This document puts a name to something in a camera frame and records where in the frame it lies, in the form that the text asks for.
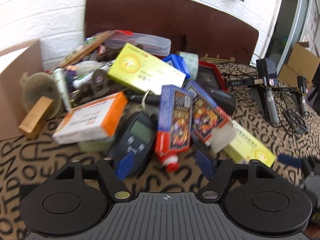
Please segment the clear plastic container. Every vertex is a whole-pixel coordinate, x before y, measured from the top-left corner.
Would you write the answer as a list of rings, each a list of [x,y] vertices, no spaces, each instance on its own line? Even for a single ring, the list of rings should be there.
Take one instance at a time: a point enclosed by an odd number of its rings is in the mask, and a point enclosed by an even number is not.
[[[140,44],[145,51],[156,56],[168,56],[171,51],[171,40],[168,38],[124,30],[116,30],[115,33],[104,42],[104,46],[109,49],[118,49],[123,48],[126,43],[134,46]]]

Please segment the open cardboard box background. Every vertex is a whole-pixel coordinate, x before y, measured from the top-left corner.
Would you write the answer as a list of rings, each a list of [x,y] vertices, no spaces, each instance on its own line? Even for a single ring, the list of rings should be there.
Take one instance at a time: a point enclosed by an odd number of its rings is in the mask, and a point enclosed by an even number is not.
[[[304,76],[307,89],[310,89],[318,65],[319,57],[309,51],[309,42],[297,42],[293,46],[287,64],[283,64],[278,77],[286,85],[298,87],[297,76]]]

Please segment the brown cardboard box white inside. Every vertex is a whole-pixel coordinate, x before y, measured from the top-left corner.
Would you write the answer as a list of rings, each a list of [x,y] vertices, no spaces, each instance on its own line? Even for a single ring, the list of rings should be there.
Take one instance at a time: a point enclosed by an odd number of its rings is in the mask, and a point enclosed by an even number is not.
[[[1,51],[1,140],[20,135],[26,112],[22,107],[20,79],[43,71],[40,40],[19,43]]]

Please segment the blue red card box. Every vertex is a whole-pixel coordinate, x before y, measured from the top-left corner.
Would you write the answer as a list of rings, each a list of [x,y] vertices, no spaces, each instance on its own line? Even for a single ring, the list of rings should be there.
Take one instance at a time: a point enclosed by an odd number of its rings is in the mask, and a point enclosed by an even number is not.
[[[163,85],[159,102],[155,152],[161,162],[189,148],[193,95],[174,85]]]
[[[185,90],[193,95],[191,135],[219,153],[236,137],[231,117],[195,81],[189,81]]]

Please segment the olive plastic funnel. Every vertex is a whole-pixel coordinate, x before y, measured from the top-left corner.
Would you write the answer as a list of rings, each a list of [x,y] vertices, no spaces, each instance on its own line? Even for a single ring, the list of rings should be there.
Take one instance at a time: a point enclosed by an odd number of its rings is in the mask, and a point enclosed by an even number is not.
[[[49,118],[52,119],[57,115],[62,105],[62,98],[51,75],[39,72],[29,76],[27,72],[24,72],[19,84],[21,87],[21,103],[26,113],[29,113],[37,101],[45,96],[53,100]]]

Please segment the red white bottle cap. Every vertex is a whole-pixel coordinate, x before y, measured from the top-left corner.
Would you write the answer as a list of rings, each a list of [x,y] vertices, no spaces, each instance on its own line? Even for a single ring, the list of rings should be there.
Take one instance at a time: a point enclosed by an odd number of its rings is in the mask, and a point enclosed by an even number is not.
[[[161,163],[167,172],[175,172],[180,167],[178,163],[178,156],[174,154],[164,156]]]

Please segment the chopsticks packet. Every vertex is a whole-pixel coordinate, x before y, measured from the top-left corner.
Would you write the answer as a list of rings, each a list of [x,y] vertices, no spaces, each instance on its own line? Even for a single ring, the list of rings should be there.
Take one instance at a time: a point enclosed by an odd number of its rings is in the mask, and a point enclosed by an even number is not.
[[[78,63],[81,59],[96,50],[102,43],[104,43],[115,33],[115,30],[107,30],[88,38],[82,45],[68,54],[57,66],[57,68],[65,68]]]

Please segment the brown hair claw clip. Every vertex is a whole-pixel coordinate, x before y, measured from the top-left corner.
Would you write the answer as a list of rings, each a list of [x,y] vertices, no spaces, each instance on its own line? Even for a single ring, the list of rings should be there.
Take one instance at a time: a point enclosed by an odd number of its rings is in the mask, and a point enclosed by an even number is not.
[[[71,95],[71,103],[80,106],[85,103],[103,98],[117,92],[108,79],[107,73],[102,69],[97,69],[92,73],[87,83],[83,83]]]

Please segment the black digital scale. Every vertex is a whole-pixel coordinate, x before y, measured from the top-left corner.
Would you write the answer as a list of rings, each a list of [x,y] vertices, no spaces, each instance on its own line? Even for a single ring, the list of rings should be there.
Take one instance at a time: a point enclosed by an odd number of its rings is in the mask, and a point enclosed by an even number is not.
[[[156,136],[156,122],[146,113],[145,100],[149,92],[142,97],[142,111],[134,112],[120,127],[107,154],[111,159],[121,158],[132,151],[134,165],[127,177],[139,172],[145,165]]]

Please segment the black pouch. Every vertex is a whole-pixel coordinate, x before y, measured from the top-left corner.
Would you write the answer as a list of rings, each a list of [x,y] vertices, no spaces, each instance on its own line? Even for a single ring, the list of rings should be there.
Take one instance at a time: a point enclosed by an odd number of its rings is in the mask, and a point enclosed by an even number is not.
[[[228,115],[232,116],[234,114],[236,109],[234,95],[212,87],[206,87],[204,90]]]

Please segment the red framed dark box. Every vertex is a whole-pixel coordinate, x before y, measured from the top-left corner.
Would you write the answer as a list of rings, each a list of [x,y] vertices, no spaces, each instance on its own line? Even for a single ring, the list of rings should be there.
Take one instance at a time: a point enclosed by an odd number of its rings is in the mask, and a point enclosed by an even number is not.
[[[217,66],[213,63],[202,60],[199,61],[196,81],[224,92],[228,92],[224,78]]]

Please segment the open blue red card box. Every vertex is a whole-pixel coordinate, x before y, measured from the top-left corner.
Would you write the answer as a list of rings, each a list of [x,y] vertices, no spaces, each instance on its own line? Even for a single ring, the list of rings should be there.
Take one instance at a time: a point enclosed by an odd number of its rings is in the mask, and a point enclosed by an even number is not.
[[[193,95],[191,135],[219,153],[236,137],[231,117],[195,81],[189,81],[185,90]]]

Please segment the dark brown wooden board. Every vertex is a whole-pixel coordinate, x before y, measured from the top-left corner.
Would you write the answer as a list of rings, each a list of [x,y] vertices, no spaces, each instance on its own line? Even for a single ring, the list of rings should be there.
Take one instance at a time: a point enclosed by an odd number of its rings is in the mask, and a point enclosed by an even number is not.
[[[192,0],[86,0],[84,33],[128,30],[171,40],[171,52],[250,63],[259,31]]]

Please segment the yellow green medicine box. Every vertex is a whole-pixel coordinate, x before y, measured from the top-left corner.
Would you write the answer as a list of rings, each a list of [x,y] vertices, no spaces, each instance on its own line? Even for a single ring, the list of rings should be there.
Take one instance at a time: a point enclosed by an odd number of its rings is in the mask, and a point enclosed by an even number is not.
[[[236,137],[223,149],[223,152],[236,164],[248,164],[250,160],[257,159],[271,167],[276,156],[248,130],[236,121],[232,121],[236,128]]]
[[[164,85],[181,88],[185,74],[137,46],[126,43],[107,72],[108,77],[137,92],[159,95]]]

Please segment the pale green small box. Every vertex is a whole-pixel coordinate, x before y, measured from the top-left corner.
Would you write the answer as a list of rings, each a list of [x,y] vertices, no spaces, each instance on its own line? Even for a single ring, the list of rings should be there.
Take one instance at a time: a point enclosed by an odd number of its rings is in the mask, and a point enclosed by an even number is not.
[[[81,152],[105,152],[110,149],[114,142],[115,137],[109,137],[106,139],[82,141],[78,143],[78,147]]]

